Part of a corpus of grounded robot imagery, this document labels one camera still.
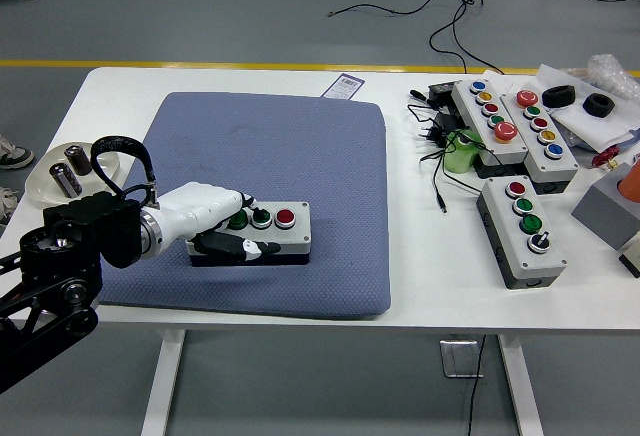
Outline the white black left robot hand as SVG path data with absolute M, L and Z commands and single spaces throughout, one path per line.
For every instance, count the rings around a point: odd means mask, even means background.
M 281 245 L 276 242 L 255 241 L 216 230 L 245 207 L 255 209 L 255 199 L 239 191 L 189 182 L 160 196 L 155 207 L 142 209 L 142 254 L 155 257 L 177 239 L 191 241 L 201 254 L 233 262 L 278 253 Z

